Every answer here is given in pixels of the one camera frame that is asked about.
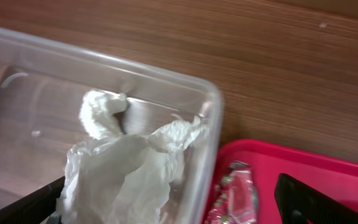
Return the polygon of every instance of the wood grain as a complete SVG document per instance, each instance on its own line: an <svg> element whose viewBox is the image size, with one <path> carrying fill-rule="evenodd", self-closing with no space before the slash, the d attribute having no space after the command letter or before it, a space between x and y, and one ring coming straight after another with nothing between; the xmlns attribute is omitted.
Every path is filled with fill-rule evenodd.
<svg viewBox="0 0 358 224"><path fill-rule="evenodd" d="M358 20L263 0L0 0L0 26L215 83L239 138L358 162Z"/></svg>

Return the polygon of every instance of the black object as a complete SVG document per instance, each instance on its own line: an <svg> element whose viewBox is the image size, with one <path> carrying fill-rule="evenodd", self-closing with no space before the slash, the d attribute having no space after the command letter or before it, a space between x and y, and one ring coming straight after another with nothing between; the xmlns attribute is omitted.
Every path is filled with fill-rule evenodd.
<svg viewBox="0 0 358 224"><path fill-rule="evenodd" d="M358 224L357 212L288 174L279 175L274 196L283 224Z"/></svg>
<svg viewBox="0 0 358 224"><path fill-rule="evenodd" d="M56 199L65 184L61 177L0 210L0 224L39 224L56 210ZM48 223L60 223L51 216Z"/></svg>

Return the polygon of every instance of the candy wrapper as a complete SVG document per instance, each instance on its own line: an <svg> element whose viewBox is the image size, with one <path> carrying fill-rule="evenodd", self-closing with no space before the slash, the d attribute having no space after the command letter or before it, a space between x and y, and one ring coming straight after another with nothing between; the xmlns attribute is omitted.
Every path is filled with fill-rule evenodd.
<svg viewBox="0 0 358 224"><path fill-rule="evenodd" d="M219 185L218 199L208 212L205 224L257 223L257 192L252 183L251 167L233 162Z"/></svg>

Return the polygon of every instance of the red tray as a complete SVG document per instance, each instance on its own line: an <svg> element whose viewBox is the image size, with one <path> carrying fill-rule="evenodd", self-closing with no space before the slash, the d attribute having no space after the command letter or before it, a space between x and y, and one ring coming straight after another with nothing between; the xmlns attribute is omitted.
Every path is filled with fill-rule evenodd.
<svg viewBox="0 0 358 224"><path fill-rule="evenodd" d="M274 199L278 175L286 173L358 212L358 164L310 152L243 139L218 151L211 186L222 177L232 161L253 167L259 195L258 224L281 223ZM210 190L207 210L213 203Z"/></svg>

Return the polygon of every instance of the white paper towel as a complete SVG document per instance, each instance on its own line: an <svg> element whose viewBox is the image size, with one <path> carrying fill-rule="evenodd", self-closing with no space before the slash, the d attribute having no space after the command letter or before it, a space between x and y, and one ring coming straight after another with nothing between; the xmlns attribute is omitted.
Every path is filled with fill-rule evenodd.
<svg viewBox="0 0 358 224"><path fill-rule="evenodd" d="M183 151L205 132L195 117L148 136L123 135L112 114L126 107L125 95L91 91L84 96L80 119L94 139L68 151L66 182L57 200L64 224L157 224L169 183L182 176Z"/></svg>

